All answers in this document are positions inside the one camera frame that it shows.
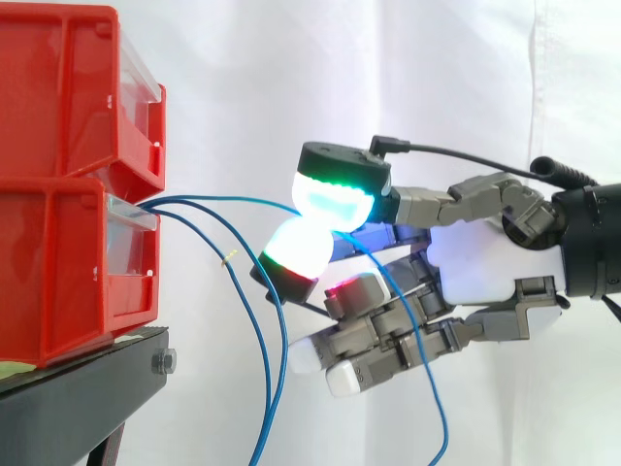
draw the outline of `transparent drawer front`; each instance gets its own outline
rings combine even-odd
[[[148,138],[148,104],[161,102],[162,89],[129,39],[121,32],[120,103],[127,117]]]
[[[157,229],[157,216],[121,199],[107,195],[108,274],[148,275],[143,270],[145,233]]]

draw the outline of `white fabric background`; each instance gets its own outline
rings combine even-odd
[[[604,182],[621,172],[619,12],[605,0],[111,3],[168,88],[170,193],[288,203],[304,141],[364,146],[376,132],[521,168],[546,153]],[[434,188],[484,171],[427,154],[391,160],[396,183]],[[256,250],[285,218],[217,208]],[[188,214],[224,250],[239,248]],[[275,312],[247,277],[249,261],[238,254],[233,263],[276,377]],[[178,370],[129,420],[118,464],[246,464],[263,410],[258,346],[218,260],[171,220],[163,225],[160,305]],[[292,341],[328,323],[285,311]],[[451,429],[444,464],[618,464],[619,337],[602,306],[580,302],[536,341],[474,344],[435,362]],[[345,400],[332,399],[321,376],[289,374],[262,464],[426,464],[440,444],[422,370]]]

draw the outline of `blue wire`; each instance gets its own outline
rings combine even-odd
[[[212,248],[212,250],[220,258],[220,260],[222,261],[225,260],[225,256],[222,253],[222,251],[212,242],[212,240],[210,240],[207,236],[205,236],[205,234],[191,221],[187,220],[186,218],[183,218],[182,216],[178,216],[170,212],[159,211],[157,209],[147,209],[147,210],[151,212],[152,214],[157,214],[159,216],[168,216],[170,218],[174,218],[175,220],[178,220],[181,223],[185,224],[186,226],[191,228],[198,236],[200,236],[203,239],[203,241],[205,241],[205,243],[207,243]],[[250,321],[252,322],[252,327],[254,327],[254,333],[256,333],[256,338],[259,341],[259,346],[261,347],[261,355],[263,356],[263,367],[265,369],[266,400],[265,400],[265,414],[263,415],[263,417],[265,418],[265,416],[268,415],[268,411],[270,410],[270,407],[272,406],[272,371],[270,370],[270,358],[268,356],[268,350],[265,346],[265,340],[263,338],[263,333],[261,333],[261,328],[259,327],[259,323],[257,322],[256,317],[254,316],[254,312],[252,311],[252,308],[250,307],[248,300],[245,298],[244,291],[242,290],[242,286],[240,285],[237,275],[235,274],[235,270],[233,270],[233,266],[228,261],[225,262],[224,265],[226,266],[226,270],[228,270],[229,275],[231,276],[231,281],[233,282],[235,289],[237,289],[237,293],[240,295],[240,299],[242,300],[242,303],[244,303],[245,311],[248,313],[248,317],[250,317]]]
[[[183,199],[169,200],[167,198],[159,198],[159,199],[154,199],[152,201],[144,202],[140,204],[139,206],[142,207],[143,209],[151,209],[152,207],[166,205],[166,204],[179,204],[179,205],[189,206],[194,209],[198,209],[199,211],[202,211],[205,214],[212,216],[213,218],[218,220],[220,223],[222,223],[231,233],[233,233],[233,235],[237,238],[237,240],[240,242],[242,247],[245,249],[248,256],[250,257],[250,259],[252,260],[256,268],[258,269],[259,273],[261,274],[261,277],[263,278],[263,281],[268,287],[270,293],[274,297],[274,302],[275,302],[277,314],[278,314],[278,323],[280,325],[280,337],[282,340],[282,352],[280,355],[280,370],[278,372],[277,388],[276,388],[276,392],[274,393],[274,398],[272,400],[272,406],[270,407],[270,410],[268,411],[267,417],[263,419],[263,425],[261,426],[261,433],[259,434],[259,441],[257,442],[257,445],[254,448],[254,452],[252,453],[252,457],[250,458],[250,465],[255,466],[259,462],[261,454],[263,453],[263,449],[265,448],[265,445],[267,444],[267,439],[270,434],[272,424],[274,423],[274,417],[276,416],[278,403],[280,402],[280,396],[282,395],[282,390],[284,388],[284,376],[286,374],[289,340],[287,337],[286,323],[284,321],[284,312],[282,311],[282,305],[280,304],[278,293],[276,292],[276,289],[274,288],[274,285],[272,284],[270,277],[268,277],[267,272],[265,271],[265,269],[259,262],[259,259],[256,257],[254,252],[252,252],[252,249],[250,248],[248,243],[245,241],[244,237],[240,234],[239,231],[237,231],[237,229],[231,223],[229,223],[225,218],[223,218],[216,212],[212,211],[211,209],[205,206],[196,204],[195,202],[190,202],[190,201],[186,201]]]
[[[353,236],[347,235],[346,233],[336,232],[340,237],[344,240],[349,241],[356,248],[364,252],[366,255],[371,258],[373,263],[376,265],[379,272],[388,280],[392,288],[399,295],[399,299],[406,307],[406,311],[408,312],[409,319],[411,320],[412,325],[414,326],[414,335],[416,336],[416,344],[418,345],[418,352],[420,352],[420,358],[423,361],[423,365],[425,366],[425,371],[427,371],[427,377],[429,378],[429,384],[431,385],[431,389],[434,392],[434,398],[436,399],[436,405],[438,405],[438,411],[440,413],[440,418],[442,421],[442,433],[444,439],[442,441],[442,446],[438,454],[432,459],[430,466],[434,466],[438,464],[441,458],[446,453],[446,448],[448,447],[448,423],[446,421],[446,414],[444,412],[444,407],[442,406],[442,402],[440,399],[440,395],[438,394],[438,388],[436,387],[436,380],[434,379],[434,375],[431,372],[431,367],[429,366],[429,359],[427,359],[427,351],[425,351],[425,346],[423,345],[422,337],[420,336],[420,329],[418,328],[418,320],[416,319],[416,315],[414,314],[411,306],[404,295],[404,292],[399,288],[395,279],[392,278],[392,275],[386,268],[377,260],[377,258],[364,246],[361,242],[356,240]]]
[[[297,215],[297,216],[300,214],[295,209],[292,209],[292,208],[290,208],[288,206],[285,206],[284,204],[280,204],[278,202],[268,201],[266,199],[259,199],[259,198],[254,198],[254,197],[244,197],[244,196],[200,196],[200,195],[187,195],[187,196],[185,196],[185,195],[178,195],[178,196],[161,197],[159,199],[153,199],[151,201],[146,201],[144,203],[144,205],[152,205],[153,203],[155,203],[155,205],[158,205],[160,202],[164,203],[164,202],[167,202],[169,200],[172,202],[172,201],[183,200],[183,199],[195,199],[195,200],[205,200],[205,201],[243,201],[243,202],[251,202],[251,203],[255,203],[255,204],[263,204],[263,205],[266,205],[266,206],[272,206],[272,207],[276,207],[276,208],[279,208],[279,209],[283,209],[283,210],[287,211],[288,213],[294,214],[294,215]],[[352,245],[354,245],[359,250],[361,250],[366,255],[368,255],[369,258],[371,258],[371,260],[376,265],[376,267],[379,270],[379,272],[388,280],[390,285],[397,292],[397,295],[399,296],[399,299],[404,304],[404,307],[406,308],[406,311],[408,312],[409,319],[411,320],[411,323],[412,323],[412,325],[414,327],[414,335],[416,337],[416,344],[418,345],[418,351],[420,352],[420,356],[421,356],[421,359],[423,361],[423,365],[425,366],[425,371],[427,372],[427,377],[429,378],[429,384],[431,385],[431,388],[432,388],[432,391],[433,391],[433,394],[434,394],[434,398],[436,400],[436,405],[438,406],[438,412],[440,414],[441,423],[442,423],[442,434],[443,434],[442,445],[441,445],[440,450],[438,451],[438,454],[436,454],[436,456],[434,457],[434,459],[430,463],[431,466],[434,466],[434,465],[438,464],[438,462],[444,456],[444,454],[446,453],[446,449],[448,447],[448,438],[449,438],[449,436],[448,436],[448,422],[446,421],[446,414],[444,412],[444,407],[442,406],[441,399],[440,399],[440,394],[438,393],[438,388],[436,387],[436,380],[434,379],[434,375],[433,375],[433,373],[431,371],[431,368],[429,366],[429,360],[427,358],[427,351],[425,351],[425,347],[424,347],[423,342],[422,342],[422,337],[420,336],[420,330],[418,328],[418,321],[416,319],[416,315],[414,314],[413,310],[411,309],[411,306],[409,305],[408,300],[406,299],[403,291],[399,288],[399,286],[397,285],[395,280],[392,278],[392,276],[390,275],[388,270],[386,270],[386,268],[376,259],[376,257],[362,243],[360,243],[358,240],[356,240],[352,236],[344,234],[344,233],[338,233],[338,234],[343,239],[345,239],[346,241],[350,242]]]

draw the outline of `red storage bin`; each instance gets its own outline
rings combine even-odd
[[[165,101],[110,7],[0,3],[0,176],[164,188]]]
[[[97,180],[0,178],[0,361],[45,367],[154,320],[159,231]]]

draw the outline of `coiled black cable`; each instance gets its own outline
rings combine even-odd
[[[598,185],[598,182],[587,174],[545,156],[533,160],[531,172],[538,174],[540,181],[562,187],[565,190]]]

